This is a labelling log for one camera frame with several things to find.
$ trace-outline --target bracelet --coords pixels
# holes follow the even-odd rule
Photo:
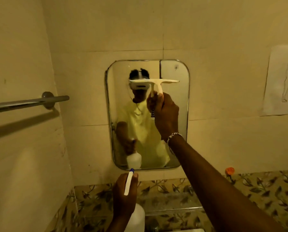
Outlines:
[[[178,132],[172,133],[172,134],[167,138],[166,143],[167,143],[168,145],[169,145],[170,139],[171,139],[174,135],[179,135],[179,136],[183,137],[183,136],[182,136],[180,133],[178,133]]]

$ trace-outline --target black hair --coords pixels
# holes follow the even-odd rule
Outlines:
[[[141,73],[142,73],[142,76],[147,77],[149,79],[149,73],[147,70],[141,68]],[[137,69],[132,70],[130,72],[129,79],[133,80],[133,79],[138,79],[138,78],[139,78],[139,70]]]

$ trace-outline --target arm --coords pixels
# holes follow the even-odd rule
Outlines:
[[[178,131],[178,110],[168,94],[158,98],[155,124],[163,140]],[[273,218],[232,186],[181,136],[175,135],[169,146],[217,231],[283,231]]]
[[[117,123],[116,136],[119,143],[122,145],[125,153],[131,155],[135,152],[136,140],[131,140],[128,136],[128,125],[124,121]]]
[[[128,174],[122,174],[113,187],[113,219],[106,232],[124,232],[135,209],[137,202],[138,174],[134,173],[131,179],[128,195],[124,195]]]

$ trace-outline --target mirror frame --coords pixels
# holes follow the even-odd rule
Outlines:
[[[118,166],[116,163],[115,163],[115,157],[114,157],[114,148],[113,148],[113,131],[114,131],[114,129],[113,129],[113,127],[112,127],[112,121],[111,121],[111,112],[110,112],[110,99],[109,99],[109,96],[108,96],[108,80],[107,80],[107,73],[108,73],[108,70],[111,68],[111,66],[114,64],[114,63],[116,63],[116,62],[121,62],[121,61],[159,61],[159,66],[160,66],[160,70],[161,70],[161,61],[177,61],[177,62],[180,62],[180,63],[182,63],[185,67],[186,67],[186,69],[187,69],[187,71],[188,71],[188,78],[189,78],[189,87],[188,87],[188,105],[187,105],[187,127],[186,127],[186,129],[187,129],[187,133],[186,133],[186,139],[187,139],[187,136],[188,136],[188,122],[189,122],[189,120],[188,120],[188,117],[189,117],[189,96],[190,96],[190,72],[189,72],[189,69],[188,69],[188,67],[187,67],[187,65],[184,63],[184,62],[182,62],[182,61],[180,61],[180,60],[178,60],[178,59],[133,59],[133,60],[127,60],[127,59],[122,59],[122,60],[116,60],[116,61],[114,61],[108,68],[107,68],[107,70],[105,71],[105,88],[106,88],[106,99],[107,99],[107,111],[108,111],[108,113],[107,113],[107,115],[108,115],[108,119],[109,119],[109,132],[110,132],[110,134],[111,134],[111,152],[112,152],[112,160],[113,160],[113,162],[114,162],[114,164],[115,164],[115,166],[116,167],[118,167],[119,169],[121,169],[121,170],[124,170],[124,171],[127,171],[127,169],[123,169],[123,168],[121,168],[121,166]],[[178,168],[179,166],[181,166],[181,165],[178,165],[178,166],[175,166],[175,167],[164,167],[164,168],[159,168],[159,169],[172,169],[172,168]],[[152,169],[150,169],[150,168],[147,168],[147,169],[136,169],[137,171],[141,171],[141,170],[154,170],[154,169],[157,169],[157,168],[152,168]]]

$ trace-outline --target paper on wall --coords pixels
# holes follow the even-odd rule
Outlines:
[[[272,48],[263,113],[268,116],[288,114],[288,45]]]

